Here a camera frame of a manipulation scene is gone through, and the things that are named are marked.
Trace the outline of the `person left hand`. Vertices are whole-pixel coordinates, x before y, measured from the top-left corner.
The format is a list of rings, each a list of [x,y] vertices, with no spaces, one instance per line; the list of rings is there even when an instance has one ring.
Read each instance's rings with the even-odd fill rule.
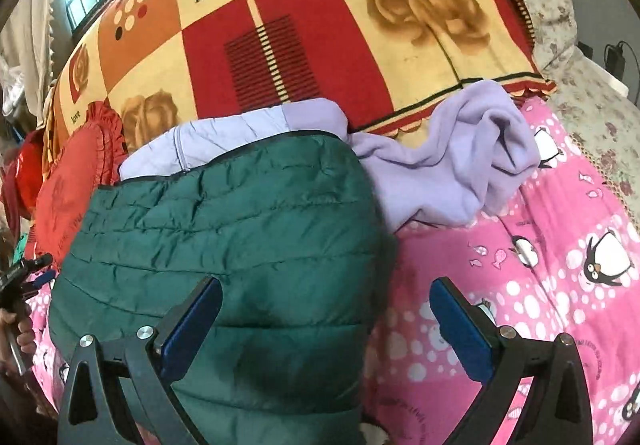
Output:
[[[1,314],[1,342],[0,354],[2,363],[8,364],[12,361],[12,353],[8,339],[6,339],[6,329],[17,329],[15,337],[21,351],[26,355],[32,355],[36,350],[35,332],[32,330],[32,320],[29,317],[30,309],[24,304],[22,312],[16,314],[7,309],[0,309]]]

